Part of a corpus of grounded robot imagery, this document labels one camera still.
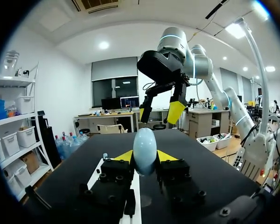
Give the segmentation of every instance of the white strip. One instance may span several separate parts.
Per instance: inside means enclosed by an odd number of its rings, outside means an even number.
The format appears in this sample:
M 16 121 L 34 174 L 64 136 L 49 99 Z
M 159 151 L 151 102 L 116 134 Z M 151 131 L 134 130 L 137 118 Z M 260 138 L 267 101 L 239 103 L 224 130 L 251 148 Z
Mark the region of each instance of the white strip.
M 225 91 L 223 91 L 223 92 L 225 93 L 225 95 L 226 95 L 226 97 L 228 99 L 228 107 L 230 107 L 231 105 L 230 105 L 229 97 L 228 97 L 228 95 L 227 95 L 227 93 Z
M 195 78 L 196 68 L 195 68 L 195 55 L 193 55 L 193 78 Z
M 238 120 L 238 122 L 235 124 L 235 126 L 237 126 L 239 124 L 239 122 L 241 122 L 242 119 L 244 119 L 245 117 L 247 117 L 248 115 L 243 116 L 240 120 Z
M 97 167 L 95 168 L 91 178 L 89 179 L 88 183 L 87 183 L 87 187 L 88 189 L 91 189 L 92 186 L 94 185 L 94 183 L 98 180 L 99 175 L 101 174 L 101 165 L 104 163 L 104 160 L 101 159 L 97 165 Z M 139 175 L 138 173 L 134 172 L 134 177 L 132 180 L 132 184 L 130 189 L 134 189 L 134 193 L 135 193 L 135 200 L 136 200 L 136 207 L 135 207 L 135 214 L 133 215 L 133 224 L 141 224 L 142 220 L 141 220 L 141 204 L 140 204 L 140 181 L 139 181 Z M 130 217 L 128 215 L 123 215 L 122 218 L 120 219 L 120 224 L 130 224 Z
M 163 39 L 166 38 L 166 37 L 176 37 L 176 38 L 178 38 L 178 39 L 180 39 L 180 40 L 182 41 L 182 39 L 181 39 L 179 36 L 176 36 L 176 35 L 166 35 L 166 36 L 163 36 L 163 37 L 160 39 L 160 41 L 163 40 Z

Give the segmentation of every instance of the black table surface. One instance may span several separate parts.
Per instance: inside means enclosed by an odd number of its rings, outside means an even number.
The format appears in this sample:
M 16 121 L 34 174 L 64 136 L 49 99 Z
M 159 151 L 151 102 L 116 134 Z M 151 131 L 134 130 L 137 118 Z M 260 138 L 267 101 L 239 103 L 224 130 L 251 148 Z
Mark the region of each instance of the black table surface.
M 103 153 L 115 158 L 133 148 L 136 133 L 98 134 L 88 139 L 70 158 L 61 164 L 37 189 L 50 205 L 71 203 L 78 187 L 87 183 Z M 238 172 L 227 162 L 201 146 L 196 140 L 178 130 L 154 131 L 157 148 L 175 158 L 184 158 L 190 165 L 190 174 L 199 189 L 207 192 L 205 203 L 190 210 L 189 220 L 202 218 L 241 195 L 250 196 L 257 184 Z M 174 223 L 168 202 L 161 194 L 156 174 L 140 177 L 142 223 Z M 25 207 L 33 214 L 40 210 L 28 200 Z

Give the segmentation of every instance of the light blue egg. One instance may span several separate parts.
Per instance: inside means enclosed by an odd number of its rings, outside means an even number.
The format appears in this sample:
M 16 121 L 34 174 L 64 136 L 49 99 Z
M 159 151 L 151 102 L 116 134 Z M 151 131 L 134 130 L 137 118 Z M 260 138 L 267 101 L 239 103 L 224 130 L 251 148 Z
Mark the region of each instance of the light blue egg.
M 136 171 L 140 175 L 150 175 L 154 172 L 157 143 L 151 129 L 141 128 L 137 132 L 134 139 L 133 156 L 136 162 Z

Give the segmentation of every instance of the air vent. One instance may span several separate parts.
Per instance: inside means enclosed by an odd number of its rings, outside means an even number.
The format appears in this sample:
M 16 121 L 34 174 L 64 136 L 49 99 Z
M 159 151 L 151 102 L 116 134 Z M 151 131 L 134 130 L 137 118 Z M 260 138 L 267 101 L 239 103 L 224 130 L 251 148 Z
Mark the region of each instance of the air vent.
M 107 8 L 118 7 L 120 0 L 71 0 L 78 12 L 89 14 Z

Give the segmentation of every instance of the white wall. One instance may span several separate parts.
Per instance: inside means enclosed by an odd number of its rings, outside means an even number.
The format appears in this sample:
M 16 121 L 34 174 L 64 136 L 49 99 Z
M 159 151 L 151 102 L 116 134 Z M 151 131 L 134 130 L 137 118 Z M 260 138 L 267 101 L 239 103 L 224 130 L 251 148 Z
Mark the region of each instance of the white wall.
M 84 66 L 26 27 L 11 38 L 6 50 L 12 49 L 20 53 L 17 68 L 30 70 L 39 61 L 36 109 L 45 111 L 53 133 L 74 132 L 73 117 L 85 112 L 91 103 L 91 78 Z

